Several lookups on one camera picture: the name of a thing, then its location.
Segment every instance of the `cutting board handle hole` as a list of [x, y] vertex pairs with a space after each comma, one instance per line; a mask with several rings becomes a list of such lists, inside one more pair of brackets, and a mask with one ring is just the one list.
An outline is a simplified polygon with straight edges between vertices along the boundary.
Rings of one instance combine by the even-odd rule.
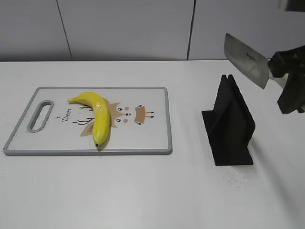
[[32, 118], [27, 127], [27, 131], [30, 133], [35, 133], [44, 128], [47, 120], [50, 116], [54, 102], [51, 100], [44, 100], [38, 104]]

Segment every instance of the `gray wall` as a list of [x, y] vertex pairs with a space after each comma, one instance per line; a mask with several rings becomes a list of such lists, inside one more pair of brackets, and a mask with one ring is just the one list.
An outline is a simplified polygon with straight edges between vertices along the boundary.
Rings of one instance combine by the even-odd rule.
[[186, 60], [191, 0], [59, 0], [73, 60]]
[[0, 1], [0, 61], [69, 60], [56, 1]]
[[189, 53], [193, 0], [58, 4], [1, 0], [0, 61], [222, 59], [226, 32], [267, 57], [305, 45], [305, 13], [278, 0], [197, 0]]
[[305, 45], [305, 13], [277, 6], [278, 0], [197, 0], [189, 59], [226, 59], [226, 32], [267, 57]]

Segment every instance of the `white cutting board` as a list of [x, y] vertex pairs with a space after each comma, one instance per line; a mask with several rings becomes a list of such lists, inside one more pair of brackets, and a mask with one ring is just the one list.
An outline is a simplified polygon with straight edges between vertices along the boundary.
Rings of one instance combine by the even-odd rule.
[[[96, 148], [90, 126], [94, 113], [67, 100], [85, 91], [96, 92], [109, 102], [112, 127], [109, 139]], [[27, 129], [43, 101], [54, 106], [45, 126]], [[31, 98], [8, 139], [6, 155], [134, 155], [172, 152], [168, 95], [163, 87], [41, 87]]]

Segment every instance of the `deer antler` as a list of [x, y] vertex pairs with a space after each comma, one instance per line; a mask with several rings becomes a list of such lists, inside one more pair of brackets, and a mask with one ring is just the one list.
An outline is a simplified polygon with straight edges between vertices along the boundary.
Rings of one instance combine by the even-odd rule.
[[77, 123], [78, 125], [86, 125], [89, 122], [91, 122], [94, 118], [87, 118], [87, 119], [88, 119], [87, 121], [77, 120], [77, 121], [75, 121], [73, 123]]
[[88, 106], [88, 105], [83, 105], [83, 106], [79, 106], [79, 108], [82, 110], [82, 109], [90, 109], [89, 111], [93, 111], [93, 109]]

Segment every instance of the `knife blade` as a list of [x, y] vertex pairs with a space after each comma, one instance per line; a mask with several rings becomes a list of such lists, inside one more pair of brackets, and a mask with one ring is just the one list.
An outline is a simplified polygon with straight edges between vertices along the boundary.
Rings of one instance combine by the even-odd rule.
[[224, 54], [253, 83], [263, 89], [266, 87], [269, 80], [267, 58], [228, 33], [224, 40]]

